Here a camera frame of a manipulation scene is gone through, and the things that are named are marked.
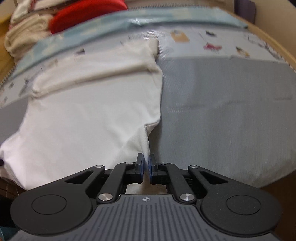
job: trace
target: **gray fabric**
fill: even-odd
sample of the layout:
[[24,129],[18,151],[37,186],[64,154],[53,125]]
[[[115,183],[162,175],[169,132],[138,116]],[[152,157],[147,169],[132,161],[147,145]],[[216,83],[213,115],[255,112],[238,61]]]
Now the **gray fabric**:
[[197,164],[257,187],[296,169],[296,75],[288,65],[240,58],[158,64],[161,123],[149,136],[158,161]]
[[28,98],[20,99],[1,109],[0,145],[20,127],[28,104]]

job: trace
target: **triangular cutout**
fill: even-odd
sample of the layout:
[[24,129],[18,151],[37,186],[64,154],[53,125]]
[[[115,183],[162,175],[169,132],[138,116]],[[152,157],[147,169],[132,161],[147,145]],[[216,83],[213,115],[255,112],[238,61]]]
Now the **triangular cutout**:
[[200,173],[212,185],[227,183],[226,180],[224,180],[222,178],[219,178],[217,176],[214,176],[214,175],[212,175],[212,174],[210,174],[208,172],[201,171]]
[[84,173],[81,173],[80,175],[76,177],[72,177],[65,181],[66,183],[73,183],[73,184],[82,184],[86,181],[86,179],[89,178],[89,176],[93,173],[93,171],[87,171]]

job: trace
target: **light blue fabric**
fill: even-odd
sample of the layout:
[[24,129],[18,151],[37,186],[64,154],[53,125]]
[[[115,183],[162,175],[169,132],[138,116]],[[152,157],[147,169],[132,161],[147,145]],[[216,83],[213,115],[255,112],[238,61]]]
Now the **light blue fabric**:
[[103,35],[155,23],[196,22],[245,28],[247,25],[219,8],[177,7],[121,11],[95,18],[39,41],[19,62],[12,78],[59,52]]

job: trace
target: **purple object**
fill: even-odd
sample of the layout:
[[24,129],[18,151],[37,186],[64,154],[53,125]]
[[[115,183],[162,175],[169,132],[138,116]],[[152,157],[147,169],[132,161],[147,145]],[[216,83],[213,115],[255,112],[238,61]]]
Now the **purple object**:
[[234,11],[236,15],[251,23],[255,23],[256,4],[254,2],[249,0],[235,0]]

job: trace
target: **pile of clothes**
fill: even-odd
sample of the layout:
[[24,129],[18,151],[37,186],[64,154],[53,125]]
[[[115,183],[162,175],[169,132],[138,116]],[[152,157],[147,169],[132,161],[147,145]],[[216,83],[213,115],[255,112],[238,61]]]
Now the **pile of clothes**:
[[124,0],[24,0],[11,16],[4,46],[17,63],[39,40],[121,10],[127,10]]

